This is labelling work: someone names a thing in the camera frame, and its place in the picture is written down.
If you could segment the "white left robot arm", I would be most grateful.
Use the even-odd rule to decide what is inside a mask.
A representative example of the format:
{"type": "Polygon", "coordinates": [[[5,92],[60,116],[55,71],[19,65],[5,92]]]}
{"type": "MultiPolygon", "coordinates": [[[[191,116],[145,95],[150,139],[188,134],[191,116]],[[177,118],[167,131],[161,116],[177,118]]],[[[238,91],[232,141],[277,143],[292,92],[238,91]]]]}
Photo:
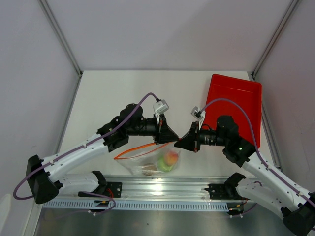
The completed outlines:
{"type": "Polygon", "coordinates": [[[43,204],[58,195],[110,196],[108,182],[100,171],[85,174],[70,174],[69,171],[126,145],[130,136],[151,136],[157,145],[177,141],[179,137],[167,125],[164,115],[168,109],[164,100],[158,101],[153,104],[154,116],[145,118],[141,106],[129,104],[72,150],[42,159],[37,155],[30,157],[26,177],[35,202],[43,204]]]}

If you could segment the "peach fruit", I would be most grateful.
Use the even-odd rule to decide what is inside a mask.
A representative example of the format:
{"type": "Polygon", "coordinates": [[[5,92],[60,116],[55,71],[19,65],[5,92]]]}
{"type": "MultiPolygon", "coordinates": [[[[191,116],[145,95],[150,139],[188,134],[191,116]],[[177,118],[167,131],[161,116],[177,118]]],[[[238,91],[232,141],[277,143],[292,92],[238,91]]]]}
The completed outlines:
{"type": "Polygon", "coordinates": [[[179,155],[178,153],[174,151],[169,151],[165,156],[164,156],[164,161],[166,165],[168,166],[173,166],[178,162],[179,155]]]}

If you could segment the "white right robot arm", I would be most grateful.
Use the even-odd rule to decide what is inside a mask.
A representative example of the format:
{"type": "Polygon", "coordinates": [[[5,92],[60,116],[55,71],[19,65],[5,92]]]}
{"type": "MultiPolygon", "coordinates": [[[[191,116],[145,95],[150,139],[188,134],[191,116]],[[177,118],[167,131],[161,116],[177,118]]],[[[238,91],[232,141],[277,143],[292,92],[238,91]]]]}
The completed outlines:
{"type": "Polygon", "coordinates": [[[234,173],[224,183],[230,198],[243,197],[255,201],[277,215],[297,236],[306,236],[315,228],[315,194],[288,178],[262,157],[255,145],[239,134],[231,116],[220,116],[216,129],[204,130],[193,122],[189,132],[175,147],[198,152],[202,145],[223,147],[224,156],[258,178],[258,182],[234,173]]]}

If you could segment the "clear zip top bag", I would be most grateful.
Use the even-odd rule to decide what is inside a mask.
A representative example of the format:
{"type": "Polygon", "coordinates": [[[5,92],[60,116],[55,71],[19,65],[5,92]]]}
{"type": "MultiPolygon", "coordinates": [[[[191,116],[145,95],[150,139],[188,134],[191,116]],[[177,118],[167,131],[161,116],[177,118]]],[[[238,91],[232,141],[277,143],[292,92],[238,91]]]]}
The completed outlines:
{"type": "Polygon", "coordinates": [[[179,155],[178,162],[174,165],[173,168],[173,170],[175,170],[180,164],[181,151],[180,149],[174,147],[174,144],[172,142],[160,145],[149,143],[138,147],[133,147],[114,157],[114,160],[122,165],[124,168],[126,168],[133,176],[146,177],[142,174],[142,166],[146,164],[156,165],[157,173],[152,176],[164,175],[169,174],[173,170],[171,170],[170,172],[160,171],[158,169],[158,160],[160,158],[164,159],[164,156],[169,151],[174,151],[179,155]]]}

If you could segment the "brown kiwi fruit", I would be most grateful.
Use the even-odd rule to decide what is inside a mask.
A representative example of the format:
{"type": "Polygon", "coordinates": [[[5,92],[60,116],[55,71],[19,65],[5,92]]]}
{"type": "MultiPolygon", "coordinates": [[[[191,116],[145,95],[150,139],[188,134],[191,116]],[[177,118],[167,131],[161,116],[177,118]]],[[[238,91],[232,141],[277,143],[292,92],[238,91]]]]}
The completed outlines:
{"type": "Polygon", "coordinates": [[[146,164],[142,166],[142,174],[145,176],[152,176],[157,173],[157,167],[155,164],[146,164]]]}

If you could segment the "green apple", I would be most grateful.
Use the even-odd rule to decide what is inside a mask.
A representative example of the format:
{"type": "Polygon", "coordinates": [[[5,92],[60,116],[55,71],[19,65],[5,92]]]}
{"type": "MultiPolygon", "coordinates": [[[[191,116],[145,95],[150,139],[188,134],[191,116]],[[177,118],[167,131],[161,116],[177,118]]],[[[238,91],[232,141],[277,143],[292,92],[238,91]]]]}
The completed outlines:
{"type": "Polygon", "coordinates": [[[174,166],[169,166],[165,163],[163,158],[160,158],[157,162],[157,167],[160,171],[162,172],[170,172],[171,170],[173,170],[174,166]]]}

